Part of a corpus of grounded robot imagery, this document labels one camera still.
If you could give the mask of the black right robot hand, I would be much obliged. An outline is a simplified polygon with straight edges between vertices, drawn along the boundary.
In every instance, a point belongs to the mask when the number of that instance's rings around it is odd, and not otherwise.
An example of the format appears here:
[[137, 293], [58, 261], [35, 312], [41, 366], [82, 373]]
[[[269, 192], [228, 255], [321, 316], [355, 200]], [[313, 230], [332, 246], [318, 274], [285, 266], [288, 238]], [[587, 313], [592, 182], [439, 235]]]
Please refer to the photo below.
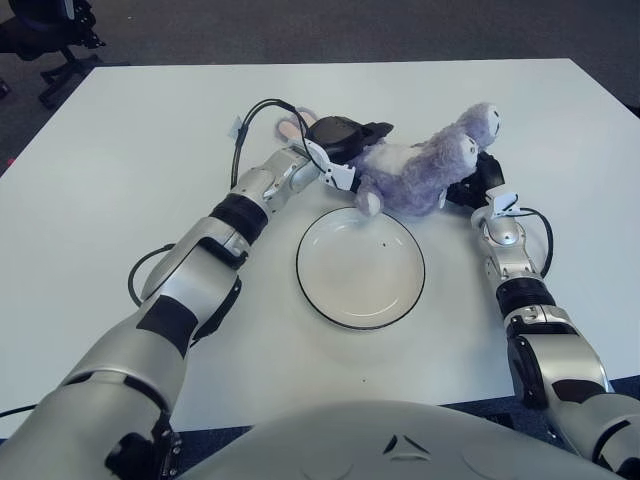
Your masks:
[[488, 204], [486, 192], [504, 184], [500, 163], [489, 153], [477, 155], [475, 171], [459, 182], [451, 184], [446, 200], [463, 207], [478, 209]]

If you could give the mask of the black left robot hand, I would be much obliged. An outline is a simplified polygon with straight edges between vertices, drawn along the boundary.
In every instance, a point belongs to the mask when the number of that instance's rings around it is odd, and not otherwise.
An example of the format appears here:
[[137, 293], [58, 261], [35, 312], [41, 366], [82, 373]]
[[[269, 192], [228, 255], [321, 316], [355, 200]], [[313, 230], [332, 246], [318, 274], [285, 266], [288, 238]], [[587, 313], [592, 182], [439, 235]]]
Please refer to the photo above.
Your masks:
[[343, 116], [329, 116], [317, 120], [306, 131], [306, 138], [319, 145], [335, 164], [346, 164], [360, 155], [366, 147], [384, 139], [394, 126], [387, 122], [361, 124]]

